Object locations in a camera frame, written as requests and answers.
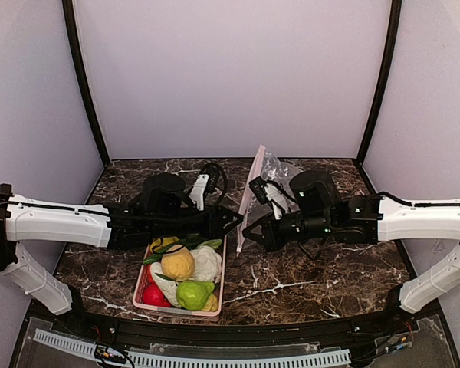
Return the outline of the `green toy cucumber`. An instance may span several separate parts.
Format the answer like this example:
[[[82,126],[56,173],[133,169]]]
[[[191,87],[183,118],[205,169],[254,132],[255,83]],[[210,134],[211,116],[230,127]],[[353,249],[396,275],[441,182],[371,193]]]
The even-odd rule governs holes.
[[[161,261],[164,255],[176,253],[184,248],[192,250],[200,243],[202,243],[200,238],[184,238],[167,245],[149,246],[149,254],[143,259],[142,265],[151,265],[154,262]]]

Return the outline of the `clear dotted zip top bag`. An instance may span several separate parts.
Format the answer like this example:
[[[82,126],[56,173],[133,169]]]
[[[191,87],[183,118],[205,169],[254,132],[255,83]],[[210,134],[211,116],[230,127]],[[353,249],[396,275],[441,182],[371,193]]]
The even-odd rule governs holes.
[[[260,145],[248,173],[238,213],[243,221],[238,226],[236,253],[254,244],[243,231],[261,217],[270,215],[281,220],[298,210],[289,183],[301,169],[276,157],[266,146]]]

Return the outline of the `yellow toy cauliflower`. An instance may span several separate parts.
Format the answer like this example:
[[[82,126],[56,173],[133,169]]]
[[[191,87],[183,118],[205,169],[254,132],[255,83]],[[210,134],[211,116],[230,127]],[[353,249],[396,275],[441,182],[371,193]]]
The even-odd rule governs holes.
[[[184,248],[176,253],[164,255],[161,261],[165,276],[177,281],[189,280],[195,270],[195,260],[189,250]]]

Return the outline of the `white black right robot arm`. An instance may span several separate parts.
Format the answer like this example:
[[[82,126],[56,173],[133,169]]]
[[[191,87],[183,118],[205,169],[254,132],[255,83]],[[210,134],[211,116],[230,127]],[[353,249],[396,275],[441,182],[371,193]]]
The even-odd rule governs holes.
[[[415,314],[460,284],[460,199],[408,201],[379,192],[343,200],[331,176],[317,170],[294,176],[288,191],[260,176],[249,187],[272,211],[241,233],[266,251],[315,238],[368,245],[417,238],[456,240],[441,261],[389,292],[390,310]]]

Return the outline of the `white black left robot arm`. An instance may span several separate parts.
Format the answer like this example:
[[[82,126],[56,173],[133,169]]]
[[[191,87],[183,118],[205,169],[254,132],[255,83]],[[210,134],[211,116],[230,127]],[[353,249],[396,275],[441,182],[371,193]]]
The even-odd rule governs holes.
[[[200,235],[224,238],[243,217],[219,200],[206,205],[224,175],[200,174],[191,190],[175,174],[163,172],[147,178],[141,192],[126,205],[68,205],[42,202],[14,194],[0,185],[0,274],[55,315],[81,311],[80,294],[33,259],[23,241],[67,242],[110,250],[146,247],[168,238]]]

